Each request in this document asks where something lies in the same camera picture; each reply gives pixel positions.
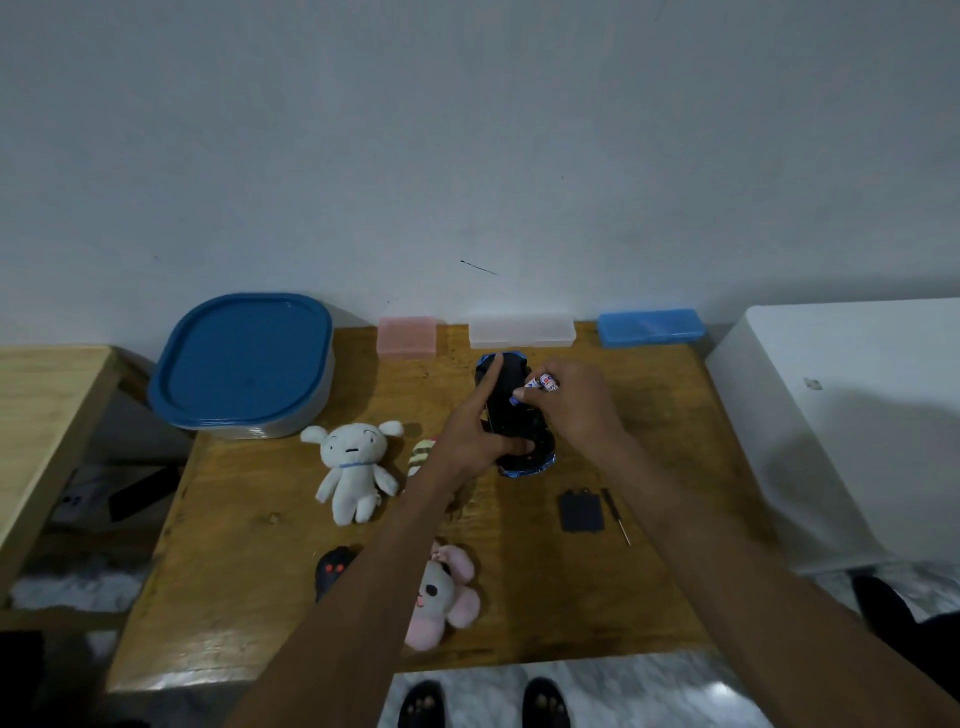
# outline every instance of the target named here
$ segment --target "hand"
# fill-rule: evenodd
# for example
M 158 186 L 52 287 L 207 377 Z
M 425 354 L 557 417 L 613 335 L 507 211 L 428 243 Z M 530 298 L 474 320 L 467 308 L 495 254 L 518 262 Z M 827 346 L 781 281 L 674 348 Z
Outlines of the hand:
M 604 447 L 627 436 L 598 367 L 575 359 L 549 359 L 527 381 L 547 372 L 557 379 L 558 392 L 524 388 L 514 391 L 514 397 L 543 410 L 557 432 L 587 459 L 596 461 Z
M 482 473 L 498 457 L 525 455 L 534 450 L 530 440 L 494 435 L 485 432 L 480 424 L 480 414 L 487 406 L 501 369 L 503 354 L 499 353 L 473 393 L 450 414 L 423 465 L 425 471 L 441 473 L 453 488 Z

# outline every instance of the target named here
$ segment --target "wooden table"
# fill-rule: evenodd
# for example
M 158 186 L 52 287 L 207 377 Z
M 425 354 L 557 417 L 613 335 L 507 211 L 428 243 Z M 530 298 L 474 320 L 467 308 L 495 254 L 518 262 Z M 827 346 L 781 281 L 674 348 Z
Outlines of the wooden table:
M 147 384 L 111 347 L 0 347 L 0 601 L 110 399 L 119 388 L 146 401 Z M 62 622 L 68 612 L 0 610 L 0 628 L 42 626 L 44 613 Z
M 320 424 L 399 419 L 408 435 L 385 458 L 395 474 L 423 436 L 440 432 L 473 387 L 478 354 L 465 327 L 441 328 L 434 360 L 378 361 L 376 330 L 339 329 L 333 393 Z M 600 364 L 627 428 L 660 461 L 773 545 L 765 506 L 699 357 L 689 348 L 604 350 L 578 325 L 572 350 L 529 350 L 536 366 L 561 353 Z M 619 501 L 627 532 L 606 513 L 600 534 L 564 534 L 557 496 L 602 485 L 565 443 L 542 475 L 482 477 L 440 536 L 479 564 L 483 600 L 470 629 L 433 652 L 404 652 L 403 670 L 665 652 L 708 644 L 666 567 Z M 297 438 L 197 438 L 108 678 L 110 691 L 252 680 L 313 605 L 317 560 L 362 545 L 382 522 L 334 525 L 314 495 L 326 473 Z

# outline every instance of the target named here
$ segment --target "screwdriver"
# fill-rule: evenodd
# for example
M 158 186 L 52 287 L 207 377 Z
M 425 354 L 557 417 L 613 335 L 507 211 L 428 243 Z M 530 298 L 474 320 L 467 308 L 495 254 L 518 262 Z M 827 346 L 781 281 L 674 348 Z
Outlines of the screwdriver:
M 623 533 L 623 538 L 627 540 L 627 546 L 632 546 L 630 543 L 630 537 L 627 535 L 627 530 L 623 527 L 623 521 L 620 520 L 620 512 L 616 510 L 616 503 L 613 502 L 613 496 L 610 495 L 610 490 L 607 488 L 601 488 L 600 493 L 603 494 L 603 500 L 607 502 L 607 505 L 610 506 L 610 512 L 613 515 L 613 518 L 620 525 L 620 531 Z

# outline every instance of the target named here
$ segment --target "blue plastic box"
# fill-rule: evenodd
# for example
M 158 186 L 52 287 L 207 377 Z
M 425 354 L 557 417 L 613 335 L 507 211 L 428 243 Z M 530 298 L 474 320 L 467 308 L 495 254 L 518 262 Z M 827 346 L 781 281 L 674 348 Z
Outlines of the blue plastic box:
M 707 333 L 692 308 L 605 313 L 597 319 L 597 330 L 605 349 L 648 344 L 689 344 L 702 339 Z
M 177 324 L 150 405 L 182 429 L 286 437 L 324 409 L 333 368 L 333 322 L 322 303 L 289 293 L 222 296 Z

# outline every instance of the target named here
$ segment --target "pink stuffed mouse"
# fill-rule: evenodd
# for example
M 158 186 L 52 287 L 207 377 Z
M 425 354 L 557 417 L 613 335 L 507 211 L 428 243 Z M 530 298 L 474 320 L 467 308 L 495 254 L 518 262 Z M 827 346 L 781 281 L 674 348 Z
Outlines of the pink stuffed mouse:
M 480 595 L 467 586 L 475 573 L 466 551 L 434 542 L 407 630 L 407 644 L 418 652 L 433 649 L 440 644 L 447 622 L 464 629 L 476 621 Z

